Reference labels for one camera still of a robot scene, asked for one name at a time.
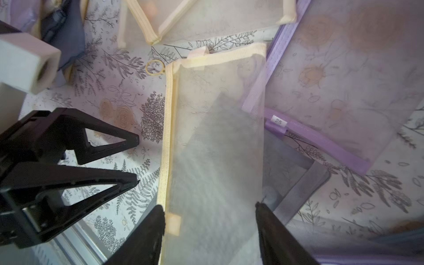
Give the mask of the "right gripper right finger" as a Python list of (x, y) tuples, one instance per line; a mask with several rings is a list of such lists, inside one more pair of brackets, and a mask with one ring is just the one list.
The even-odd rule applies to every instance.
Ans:
[(257, 202), (259, 249), (264, 265), (319, 265), (266, 204)]

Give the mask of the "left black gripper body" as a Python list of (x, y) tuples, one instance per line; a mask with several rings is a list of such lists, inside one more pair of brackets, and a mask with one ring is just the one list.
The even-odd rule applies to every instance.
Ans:
[(34, 111), (1, 134), (1, 245), (35, 246), (76, 223), (61, 198), (76, 168), (59, 164), (75, 123), (73, 108)]

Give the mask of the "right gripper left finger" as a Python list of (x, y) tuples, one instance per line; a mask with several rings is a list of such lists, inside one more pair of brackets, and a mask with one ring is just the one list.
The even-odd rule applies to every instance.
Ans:
[(105, 265), (157, 265), (165, 227), (163, 207), (156, 205)]

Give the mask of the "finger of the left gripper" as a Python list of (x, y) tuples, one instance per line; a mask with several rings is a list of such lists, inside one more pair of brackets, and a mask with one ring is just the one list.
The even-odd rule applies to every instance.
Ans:
[[(48, 242), (138, 183), (136, 174), (117, 170), (18, 163), (1, 182), (1, 245)], [(63, 201), (63, 191), (87, 186), (99, 191)]]
[(75, 108), (66, 108), (60, 116), (67, 150), (84, 165), (137, 147), (139, 136), (110, 125)]

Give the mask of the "grey mesh pouch cream trim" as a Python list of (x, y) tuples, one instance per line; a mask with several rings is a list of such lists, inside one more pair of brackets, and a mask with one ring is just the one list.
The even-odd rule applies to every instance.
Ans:
[(262, 198), (263, 96), (242, 106), (265, 69), (254, 43), (166, 67), (157, 202), (166, 217), (160, 264), (256, 265)]

